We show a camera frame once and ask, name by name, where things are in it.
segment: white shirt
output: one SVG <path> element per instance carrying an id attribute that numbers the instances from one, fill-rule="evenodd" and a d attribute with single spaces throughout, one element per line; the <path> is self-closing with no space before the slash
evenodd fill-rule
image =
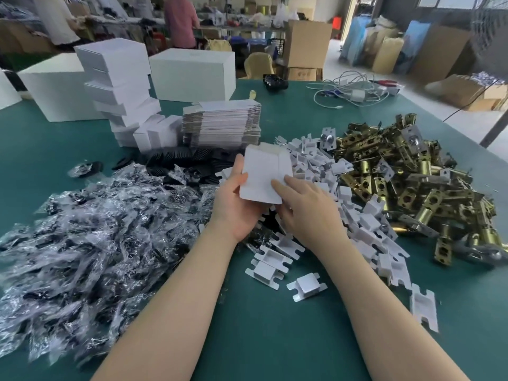
<path id="1" fill-rule="evenodd" d="M 70 44 L 79 40 L 67 24 L 73 16 L 64 0 L 34 0 L 34 5 L 53 44 Z"/>

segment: person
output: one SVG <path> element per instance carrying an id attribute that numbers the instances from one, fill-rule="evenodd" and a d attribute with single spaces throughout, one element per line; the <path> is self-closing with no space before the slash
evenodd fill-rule
<path id="1" fill-rule="evenodd" d="M 74 51 L 74 46 L 91 43 L 76 34 L 79 25 L 65 0 L 34 0 L 35 9 L 51 42 L 62 51 Z"/>
<path id="2" fill-rule="evenodd" d="M 239 197 L 243 156 L 216 192 L 210 222 L 187 257 L 113 346 L 92 381 L 188 381 L 237 243 L 265 209 Z M 288 232 L 321 261 L 344 302 L 374 381 L 467 381 L 354 248 L 337 206 L 317 185 L 272 181 Z"/>
<path id="3" fill-rule="evenodd" d="M 193 28 L 199 29 L 199 19 L 194 5 L 189 0 L 166 0 L 164 21 L 171 32 L 174 48 L 196 48 Z"/>

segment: clear plastic bag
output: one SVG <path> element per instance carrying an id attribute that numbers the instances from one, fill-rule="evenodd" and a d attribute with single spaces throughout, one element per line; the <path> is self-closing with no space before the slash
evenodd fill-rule
<path id="1" fill-rule="evenodd" d="M 178 166 L 172 177 L 187 182 Z M 217 186 L 162 186 L 131 164 L 77 192 L 51 195 L 30 228 L 0 238 L 0 357 L 78 364 L 106 354 L 185 257 Z"/>

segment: hand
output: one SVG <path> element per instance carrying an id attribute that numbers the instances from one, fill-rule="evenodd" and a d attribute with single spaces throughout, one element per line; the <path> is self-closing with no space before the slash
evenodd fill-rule
<path id="1" fill-rule="evenodd" d="M 272 187 L 283 199 L 275 206 L 285 228 L 319 259 L 349 243 L 337 204 L 314 183 L 286 175 L 287 186 L 272 180 Z"/>
<path id="2" fill-rule="evenodd" d="M 219 233 L 227 233 L 235 243 L 244 239 L 254 228 L 266 205 L 240 198 L 240 186 L 247 181 L 242 174 L 243 156 L 236 155 L 235 164 L 229 176 L 215 193 L 210 226 Z"/>

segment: pink shirt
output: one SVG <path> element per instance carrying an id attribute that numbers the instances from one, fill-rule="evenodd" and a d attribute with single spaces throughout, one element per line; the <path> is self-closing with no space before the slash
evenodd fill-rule
<path id="1" fill-rule="evenodd" d="M 198 15 L 189 0 L 164 1 L 164 19 L 171 32 L 175 47 L 193 48 L 196 46 L 193 27 L 199 26 Z"/>

